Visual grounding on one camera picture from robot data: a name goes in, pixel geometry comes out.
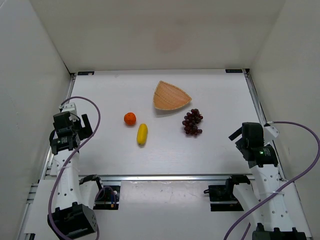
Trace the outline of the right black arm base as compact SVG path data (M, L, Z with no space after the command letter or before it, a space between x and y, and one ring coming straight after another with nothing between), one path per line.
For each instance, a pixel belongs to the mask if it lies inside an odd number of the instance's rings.
M238 199L234 196L235 185L247 184L251 181L246 175L235 174L225 180L224 185L209 185L203 193L209 196L211 212L243 212Z

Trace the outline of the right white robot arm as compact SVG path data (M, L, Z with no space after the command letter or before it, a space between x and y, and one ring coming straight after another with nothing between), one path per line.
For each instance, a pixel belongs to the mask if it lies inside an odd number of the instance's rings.
M285 194L278 170L274 148L265 141L260 123L244 122L229 136L238 138L235 145L247 161L258 189L256 196L245 175L232 175L226 182L230 193L238 200L254 227L253 240L305 240L306 234L298 231L285 203Z

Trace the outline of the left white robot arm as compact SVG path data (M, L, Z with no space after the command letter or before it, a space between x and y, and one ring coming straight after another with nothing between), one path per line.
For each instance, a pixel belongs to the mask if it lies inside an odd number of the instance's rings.
M88 116L62 111L53 116L54 130L49 138L57 179L49 198L47 222L60 240L75 240L98 230L95 199L102 189L98 175L79 178L82 140L93 133Z

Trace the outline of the purple fake grape bunch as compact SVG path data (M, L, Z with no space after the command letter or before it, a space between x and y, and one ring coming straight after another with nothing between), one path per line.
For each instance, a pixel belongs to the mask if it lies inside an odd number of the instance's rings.
M193 108L188 111L183 117L182 125L186 135L197 136L203 133L203 130L199 128L199 124L203 120L203 116L197 108Z

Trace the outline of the yellow fake mango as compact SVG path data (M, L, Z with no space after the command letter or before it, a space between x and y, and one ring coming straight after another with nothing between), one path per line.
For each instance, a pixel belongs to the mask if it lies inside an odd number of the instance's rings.
M140 124L137 132L136 141L139 145L144 145L147 141L148 127L145 123Z

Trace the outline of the orange fake tangerine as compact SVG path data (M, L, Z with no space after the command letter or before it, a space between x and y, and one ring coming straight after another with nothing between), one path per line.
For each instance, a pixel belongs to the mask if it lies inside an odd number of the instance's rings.
M137 118L136 115L133 112L128 112L124 115L123 118L124 122L128 126L133 126L136 124Z

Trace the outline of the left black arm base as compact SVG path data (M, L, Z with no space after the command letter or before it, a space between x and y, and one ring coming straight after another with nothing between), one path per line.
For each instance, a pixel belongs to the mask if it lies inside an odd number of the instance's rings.
M113 193L109 188L104 189L95 200L94 210L118 210L120 204L120 185L111 185Z

